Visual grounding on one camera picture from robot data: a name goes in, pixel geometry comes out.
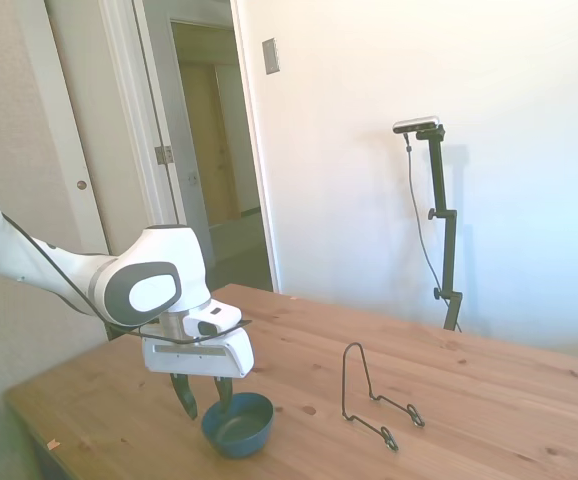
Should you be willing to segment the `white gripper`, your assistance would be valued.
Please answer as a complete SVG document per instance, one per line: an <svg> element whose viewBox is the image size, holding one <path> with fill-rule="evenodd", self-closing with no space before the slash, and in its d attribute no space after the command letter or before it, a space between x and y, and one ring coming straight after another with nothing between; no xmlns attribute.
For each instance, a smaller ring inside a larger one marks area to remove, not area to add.
<svg viewBox="0 0 578 480"><path fill-rule="evenodd" d="M254 366L250 338L242 328L213 340L187 345L162 340L143 340L143 357L148 370L171 373L176 396L191 420L198 408L187 375L215 377L219 406L226 413L233 398L231 378L244 378Z"/></svg>

